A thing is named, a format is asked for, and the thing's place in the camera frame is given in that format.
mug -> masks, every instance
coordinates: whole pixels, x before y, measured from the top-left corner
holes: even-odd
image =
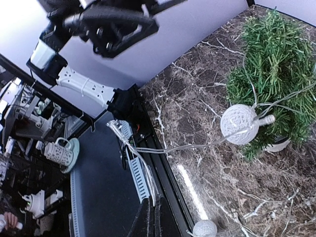
[[[62,147],[59,145],[59,141],[65,141],[69,145],[68,147]],[[65,138],[59,137],[57,138],[56,142],[49,142],[45,146],[44,155],[47,157],[47,159],[56,162],[63,166],[68,166],[71,161],[73,160],[74,153],[71,150],[72,144]]]

bottle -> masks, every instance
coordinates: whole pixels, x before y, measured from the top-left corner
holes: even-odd
[[[4,215],[0,214],[0,233],[3,231],[5,226],[6,226],[6,221],[4,219]],[[18,222],[18,224],[16,224],[16,228],[21,230],[23,228],[23,224]]]

hand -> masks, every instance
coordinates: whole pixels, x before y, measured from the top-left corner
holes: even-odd
[[[13,215],[11,212],[5,212],[4,213],[4,219],[6,222],[5,229],[14,229],[16,225],[18,224],[18,218]]]

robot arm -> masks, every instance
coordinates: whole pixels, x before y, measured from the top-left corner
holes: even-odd
[[[95,54],[114,58],[158,31],[153,15],[185,0],[170,0],[163,4],[156,0],[97,0],[89,1],[89,4],[83,1],[78,5],[55,6],[48,13],[50,24],[42,32],[27,65],[44,82],[73,89],[95,100],[117,119],[126,120],[133,103],[126,99],[130,97],[129,92],[115,91],[77,73],[59,51],[72,36],[79,36],[83,41],[92,41]],[[143,14],[142,5],[146,6],[149,16]],[[106,98],[111,96],[112,100],[107,101]]]

white mug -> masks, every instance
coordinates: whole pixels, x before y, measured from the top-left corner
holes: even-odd
[[[69,145],[67,147],[62,147],[59,145],[59,141],[66,141]],[[58,163],[63,166],[68,166],[74,157],[74,153],[72,151],[72,144],[65,138],[59,137],[56,142],[49,142],[45,146],[44,155],[47,159]]]

